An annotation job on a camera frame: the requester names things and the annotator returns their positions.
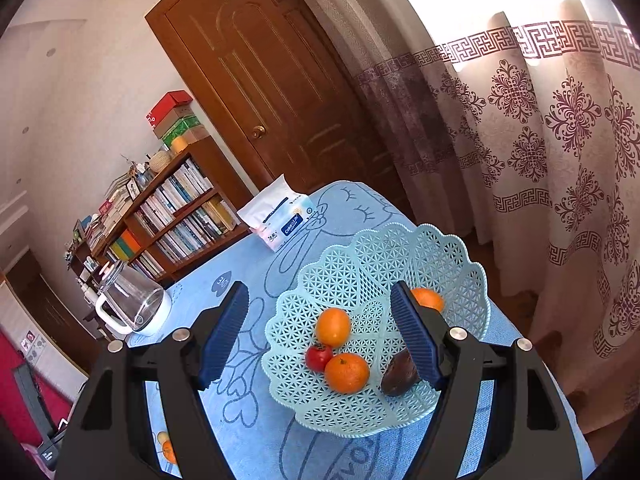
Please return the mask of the dark water chestnut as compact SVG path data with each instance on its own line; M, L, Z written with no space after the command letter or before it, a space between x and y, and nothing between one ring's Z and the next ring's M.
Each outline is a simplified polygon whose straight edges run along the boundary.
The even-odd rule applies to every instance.
M394 355L388 364L381 382L386 396L401 396L420 380L416 366L408 349Z

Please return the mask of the tan longan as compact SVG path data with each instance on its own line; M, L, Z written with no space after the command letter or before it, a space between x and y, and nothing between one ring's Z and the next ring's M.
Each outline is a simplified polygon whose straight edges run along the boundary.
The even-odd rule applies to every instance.
M160 445L163 445L168 440L169 440L169 437L166 431L161 431L157 434L157 441Z

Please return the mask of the small orange tangerine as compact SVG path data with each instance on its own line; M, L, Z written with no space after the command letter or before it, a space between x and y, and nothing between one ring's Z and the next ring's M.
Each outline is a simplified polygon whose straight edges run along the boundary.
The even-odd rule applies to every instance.
M174 448L172 447L172 444L169 440L166 440L162 444L162 453L165 457L165 460L167 460L169 463L174 465L177 463Z

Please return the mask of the large orange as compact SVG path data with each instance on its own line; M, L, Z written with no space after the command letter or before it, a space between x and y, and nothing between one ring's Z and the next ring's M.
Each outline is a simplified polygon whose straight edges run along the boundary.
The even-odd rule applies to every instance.
M357 393L367 385L369 377L367 361L353 353L334 356L324 369L324 379L328 386L341 394Z

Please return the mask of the red cherry tomato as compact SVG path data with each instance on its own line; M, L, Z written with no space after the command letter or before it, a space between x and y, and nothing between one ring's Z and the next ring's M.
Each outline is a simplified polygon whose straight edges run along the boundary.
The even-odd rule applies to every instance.
M333 359L333 349L326 344L313 344L305 353L305 364L315 373L323 373Z

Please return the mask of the orange fruit at basket edge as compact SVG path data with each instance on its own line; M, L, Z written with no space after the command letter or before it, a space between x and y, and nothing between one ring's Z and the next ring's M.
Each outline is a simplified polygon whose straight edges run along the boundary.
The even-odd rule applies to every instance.
M439 313L442 313L444 310L445 301L442 299L442 296L433 289L416 287L411 289L411 293L421 307L433 309Z

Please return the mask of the blue patterned tablecloth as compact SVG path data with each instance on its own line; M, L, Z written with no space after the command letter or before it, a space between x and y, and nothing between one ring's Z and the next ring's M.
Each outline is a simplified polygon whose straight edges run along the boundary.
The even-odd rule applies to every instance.
M241 282L246 318L200 392L235 478L406 478L440 394L406 370L393 284L439 294L465 340L509 347L518 331L459 237L415 226L362 183L337 181L310 200L281 248L256 235L233 244L171 286L156 334L129 342L173 341Z

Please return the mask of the mint lattice fruit basket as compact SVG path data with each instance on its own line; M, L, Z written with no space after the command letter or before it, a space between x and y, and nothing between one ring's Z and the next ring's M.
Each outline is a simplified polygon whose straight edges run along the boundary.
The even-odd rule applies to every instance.
M318 261L303 266L296 287L282 292L276 314L266 324L269 350L262 369L269 392L294 412L299 424L362 438L411 425L434 410L439 394L426 382L396 398L380 387L390 360L406 346L390 313L390 289L398 281L438 292L449 325L485 338L490 320L486 273L470 260L461 238L430 224L409 230L389 223L379 230L362 230L349 245L330 246ZM369 365L369 381L357 393L331 390L305 364L318 317L329 308L344 310L352 322L343 351Z

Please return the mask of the orange kumquat in basket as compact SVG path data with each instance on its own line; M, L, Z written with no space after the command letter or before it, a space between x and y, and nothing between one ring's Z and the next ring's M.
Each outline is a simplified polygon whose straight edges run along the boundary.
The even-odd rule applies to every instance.
M318 318L317 339L320 344L340 348L348 341L351 327L350 318L344 310L339 308L326 309Z

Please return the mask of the wooden bookshelf with books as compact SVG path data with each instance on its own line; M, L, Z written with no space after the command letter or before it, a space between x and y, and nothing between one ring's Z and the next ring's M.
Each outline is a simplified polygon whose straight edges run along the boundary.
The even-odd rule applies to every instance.
M76 274L122 260L168 286L250 234L238 209L250 191L212 138L189 144L137 196L128 192L68 256Z

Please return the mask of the white tissue pack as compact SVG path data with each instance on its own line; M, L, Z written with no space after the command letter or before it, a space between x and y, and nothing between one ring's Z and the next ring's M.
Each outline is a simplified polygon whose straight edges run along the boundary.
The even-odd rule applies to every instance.
M240 219L277 252L316 212L311 198L294 191L281 174L238 210Z

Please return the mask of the stacked boxes on shelf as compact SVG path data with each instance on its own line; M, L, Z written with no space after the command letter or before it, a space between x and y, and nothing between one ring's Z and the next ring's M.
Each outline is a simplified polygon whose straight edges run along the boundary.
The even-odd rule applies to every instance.
M146 120L166 148L179 154L190 144L209 137L192 110L193 98L186 90L167 92L146 114Z

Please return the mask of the patterned beige curtain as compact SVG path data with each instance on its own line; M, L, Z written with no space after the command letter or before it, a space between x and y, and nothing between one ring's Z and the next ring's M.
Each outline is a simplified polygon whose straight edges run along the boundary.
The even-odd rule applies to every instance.
M494 246L585 434L639 404L639 46L611 0L305 0L420 222Z

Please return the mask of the brown wooden door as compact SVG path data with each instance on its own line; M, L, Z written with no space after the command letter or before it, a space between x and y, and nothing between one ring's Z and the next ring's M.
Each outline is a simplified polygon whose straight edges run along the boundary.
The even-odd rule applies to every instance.
M258 188L358 181L410 214L392 155L304 0L160 0L145 19Z

